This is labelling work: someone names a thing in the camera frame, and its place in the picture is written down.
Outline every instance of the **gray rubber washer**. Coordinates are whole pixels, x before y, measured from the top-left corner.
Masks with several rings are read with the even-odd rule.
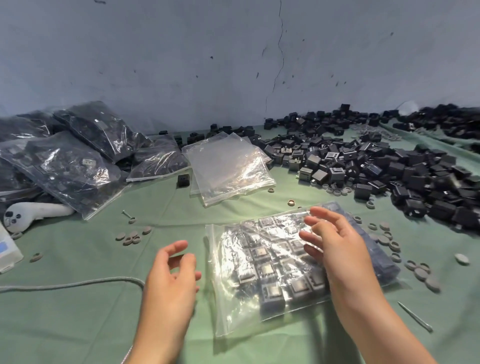
[[[425,272],[422,268],[416,268],[413,271],[413,274],[416,279],[418,279],[421,282],[425,282],[425,280],[428,278],[428,273]]]
[[[393,235],[391,232],[389,231],[384,231],[384,235],[389,239],[389,240],[393,240]]]
[[[379,226],[384,231],[390,231],[390,224],[388,222],[381,222]]]
[[[468,257],[463,254],[455,254],[455,260],[463,266],[467,266],[470,264],[470,260],[468,259]]]
[[[22,233],[22,232],[14,232],[14,233],[11,235],[11,238],[12,238],[13,240],[17,240],[17,239],[20,239],[23,235],[24,235],[24,233]]]
[[[437,280],[432,275],[429,275],[427,279],[425,280],[425,285],[429,290],[431,290],[434,293],[440,293],[441,288],[440,288],[440,282]]]
[[[400,253],[401,252],[401,249],[400,249],[400,244],[397,243],[396,241],[391,241],[388,243],[388,247],[390,248],[390,250],[392,252],[395,252],[395,253]]]
[[[34,263],[40,259],[43,258],[43,254],[42,253],[35,253],[33,254],[33,256],[30,258],[30,263]]]
[[[390,259],[395,263],[402,263],[402,258],[400,255],[398,255],[398,253],[392,253],[392,255],[390,255]]]
[[[372,239],[374,242],[378,243],[378,238],[379,236],[376,234],[368,234],[370,236],[370,239]]]
[[[430,266],[427,263],[420,263],[419,268],[423,269],[428,274],[432,272],[432,270],[430,269]]]
[[[414,271],[415,269],[418,268],[417,263],[415,263],[413,260],[407,260],[404,264],[405,268],[411,271]]]
[[[380,235],[378,237],[378,242],[381,245],[388,246],[388,243],[390,243],[390,239],[388,239],[386,236]]]
[[[133,242],[133,238],[131,236],[127,236],[123,241],[123,245],[127,246],[127,245],[130,245],[132,242]]]

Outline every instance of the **metal rod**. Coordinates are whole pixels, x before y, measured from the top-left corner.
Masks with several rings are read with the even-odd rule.
[[[125,212],[125,210],[123,210],[121,213],[124,214],[124,215],[125,215],[126,217],[128,217],[128,218],[132,218],[129,214],[127,214],[127,213]]]
[[[433,328],[429,324],[427,324],[420,317],[418,317],[416,314],[414,314],[412,311],[410,311],[408,308],[406,308],[403,303],[398,302],[398,301],[397,301],[397,303],[400,305],[400,307],[402,307],[405,310],[405,312],[407,314],[410,315],[411,318],[413,318],[415,321],[417,321],[425,330],[427,330],[430,333],[433,332]]]

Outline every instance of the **left hand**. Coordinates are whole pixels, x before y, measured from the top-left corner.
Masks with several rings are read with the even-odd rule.
[[[180,240],[160,249],[148,274],[140,310],[137,333],[129,364],[169,364],[176,360],[193,314],[196,281],[196,258],[187,253],[177,255],[188,246]],[[178,273],[170,270],[180,267]]]

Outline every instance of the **hand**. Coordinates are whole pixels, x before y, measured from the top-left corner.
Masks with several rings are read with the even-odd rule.
[[[301,231],[300,237],[323,250],[305,245],[304,249],[327,272],[335,310],[347,332],[353,324],[351,315],[364,307],[375,307],[386,299],[373,270],[365,242],[347,219],[322,207],[312,207],[305,223],[312,234]]]
[[[185,240],[160,249],[148,274],[140,319],[129,364],[170,364],[183,346],[198,292],[193,254],[177,255],[188,246]],[[170,270],[180,267],[178,273]]]

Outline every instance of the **green tablecloth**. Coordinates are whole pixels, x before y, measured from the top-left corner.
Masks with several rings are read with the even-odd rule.
[[[284,133],[261,130],[264,137]],[[353,135],[348,131],[346,140]],[[418,142],[447,150],[458,163],[476,173],[480,158],[465,150],[406,133],[394,146],[411,149]],[[0,285],[60,284],[111,276],[145,279],[156,251],[180,239],[189,241],[197,255],[200,282],[195,315],[187,333],[180,362],[185,363],[360,363],[357,349],[338,321],[331,303],[300,310],[255,326],[254,337],[214,339],[215,304],[208,284],[205,224],[224,224],[259,218],[290,207],[336,199],[341,206],[369,222],[387,221],[402,257],[430,265],[442,283],[434,294],[402,265],[400,284],[386,290],[394,309],[439,363],[477,363],[480,357],[480,244],[478,237],[456,233],[430,218],[411,221],[396,210],[388,197],[368,210],[353,196],[335,197],[325,190],[299,184],[286,168],[274,167],[275,193],[266,190],[237,196],[204,208],[190,189],[176,189],[176,177],[133,185],[90,221],[78,215],[36,223],[17,244],[25,259],[0,276]],[[128,225],[125,209],[137,218]],[[150,225],[154,231],[138,245],[122,246],[119,232]],[[44,257],[29,263],[41,252]],[[466,254],[472,264],[462,267],[454,254]],[[140,307],[141,291],[130,283],[105,283],[43,292],[0,294],[0,362],[28,364],[120,363],[131,345]],[[401,301],[426,322],[429,334],[400,307]]]

